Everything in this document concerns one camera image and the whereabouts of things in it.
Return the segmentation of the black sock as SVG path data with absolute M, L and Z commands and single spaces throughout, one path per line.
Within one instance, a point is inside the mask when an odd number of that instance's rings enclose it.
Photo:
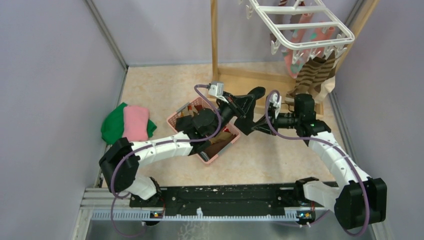
M 175 120 L 175 129 L 178 132 L 184 132 L 185 134 L 196 133 L 197 129 L 194 126 L 194 122 L 197 119 L 198 119 L 197 116 L 191 116 L 191 115 L 179 117 Z
M 247 94 L 252 94 L 255 96 L 256 101 L 261 99 L 266 93 L 266 89 L 262 86 L 257 86 L 250 90 Z M 237 118 L 234 122 L 234 125 L 246 136 L 248 136 L 252 131 L 252 126 L 254 124 L 254 111 L 256 107 L 256 101 L 251 106 L 243 106 L 243 110 L 246 113 L 246 118 L 241 119 Z

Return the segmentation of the white clip hanger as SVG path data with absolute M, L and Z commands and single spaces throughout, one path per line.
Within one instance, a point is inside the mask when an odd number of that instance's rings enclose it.
M 289 65 L 300 65 L 318 56 L 328 57 L 332 52 L 338 58 L 355 40 L 348 26 L 348 18 L 355 0 L 289 0 L 278 6 L 280 0 L 238 0 L 245 17 L 239 24 L 237 41 L 243 57 L 252 61 L 283 60 Z M 274 17 L 301 15 L 297 24 L 275 24 Z M 282 34 L 281 30 L 297 30 L 297 37 Z M 270 34 L 277 39 L 271 43 Z

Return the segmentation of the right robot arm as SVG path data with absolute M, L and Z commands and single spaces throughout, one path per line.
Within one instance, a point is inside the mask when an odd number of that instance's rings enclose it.
M 372 178 L 343 150 L 332 130 L 317 118 L 315 101 L 310 94 L 294 98 L 292 112 L 281 113 L 282 96 L 273 90 L 266 97 L 264 120 L 274 136 L 285 140 L 302 140 L 319 156 L 337 188 L 326 185 L 315 177 L 295 182 L 293 200 L 299 206 L 310 202 L 333 212 L 340 226 L 349 231 L 384 222 L 387 215 L 386 183 Z

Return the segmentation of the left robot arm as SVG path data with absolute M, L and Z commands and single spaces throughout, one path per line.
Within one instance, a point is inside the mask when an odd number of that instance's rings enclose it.
M 257 99 L 253 92 L 245 95 L 225 92 L 217 99 L 217 107 L 204 106 L 193 115 L 177 118 L 175 127 L 179 131 L 174 135 L 144 141 L 119 138 L 99 160 L 109 192 L 118 198 L 120 192 L 127 191 L 140 197 L 147 206 L 156 206 L 161 198 L 160 186 L 153 177 L 139 175 L 138 170 L 161 160 L 204 152 L 231 119 L 251 123 Z

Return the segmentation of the striped socks in basket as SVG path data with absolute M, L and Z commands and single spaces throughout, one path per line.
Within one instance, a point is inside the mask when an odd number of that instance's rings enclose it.
M 212 135 L 218 127 L 218 116 L 206 105 L 188 105 L 186 113 L 176 118 L 175 129 L 184 132 L 190 139 L 203 139 Z M 236 138 L 226 125 L 208 141 L 192 142 L 193 149 L 204 163 L 209 163 L 224 147 Z

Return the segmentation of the pink plastic basket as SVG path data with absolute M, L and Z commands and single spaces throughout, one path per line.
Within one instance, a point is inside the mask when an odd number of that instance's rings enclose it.
M 168 125 L 175 131 L 176 119 L 193 115 L 202 109 L 213 109 L 210 104 L 207 103 L 203 98 L 197 97 L 194 100 L 185 103 L 183 106 L 178 108 L 167 118 Z M 204 151 L 196 154 L 196 156 L 204 163 L 211 164 L 219 156 L 221 156 L 227 149 L 229 149 L 241 136 L 240 131 L 232 124 L 228 123 L 214 138 L 210 140 L 211 145 L 208 146 Z

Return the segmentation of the wooden rack stand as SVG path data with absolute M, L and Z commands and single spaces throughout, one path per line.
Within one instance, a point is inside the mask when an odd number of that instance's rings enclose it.
M 353 34 L 358 36 L 365 23 L 378 5 L 378 0 L 360 0 L 351 16 L 353 22 L 349 24 Z M 265 87 L 267 90 L 277 89 L 285 93 L 293 87 L 295 80 L 288 74 L 278 74 L 266 71 L 255 71 L 245 68 L 224 66 L 218 63 L 218 2 L 210 1 L 211 22 L 211 53 L 212 53 L 212 80 L 224 82 L 227 91 L 241 95 L 254 87 Z

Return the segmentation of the maroon striped sock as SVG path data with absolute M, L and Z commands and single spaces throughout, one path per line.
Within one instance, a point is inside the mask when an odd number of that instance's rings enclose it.
M 286 4 L 288 3 L 288 0 L 280 0 L 278 3 L 279 7 L 285 7 Z M 298 24 L 301 18 L 301 14 L 296 14 L 296 15 L 291 15 L 290 16 L 290 21 L 288 22 L 287 19 L 285 19 L 285 16 L 283 14 L 277 14 L 274 17 L 274 23 L 277 25 L 280 24 Z M 296 29 L 290 29 L 290 30 L 281 30 L 280 31 L 282 34 L 286 34 L 287 36 L 291 36 L 292 38 L 296 38 L 297 37 L 297 30 Z M 270 40 L 272 44 L 275 44 L 277 42 L 277 38 L 275 37 L 275 35 L 273 33 L 270 34 Z

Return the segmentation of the pink folded cloth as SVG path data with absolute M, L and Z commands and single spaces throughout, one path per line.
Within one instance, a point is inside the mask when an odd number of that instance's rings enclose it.
M 137 105 L 128 105 L 123 109 L 123 137 L 130 142 L 146 141 L 149 110 Z

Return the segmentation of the green cloth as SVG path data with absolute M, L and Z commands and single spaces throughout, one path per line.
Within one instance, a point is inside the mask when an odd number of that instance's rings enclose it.
M 101 125 L 101 129 L 100 129 L 101 137 L 108 145 L 112 145 L 120 138 L 123 138 L 124 107 L 126 106 L 135 106 L 135 105 L 128 105 L 125 102 L 121 103 L 118 107 L 116 107 L 113 111 L 111 111 L 106 116 L 106 118 L 104 119 Z M 148 139 L 154 135 L 154 132 L 156 129 L 157 129 L 157 126 L 150 119 L 150 112 L 149 112 L 149 119 L 147 123 Z

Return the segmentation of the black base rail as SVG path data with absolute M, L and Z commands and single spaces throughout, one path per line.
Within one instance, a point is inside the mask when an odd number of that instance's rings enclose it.
M 129 206 L 153 221 L 276 221 L 307 224 L 326 208 L 295 196 L 294 183 L 172 186 Z

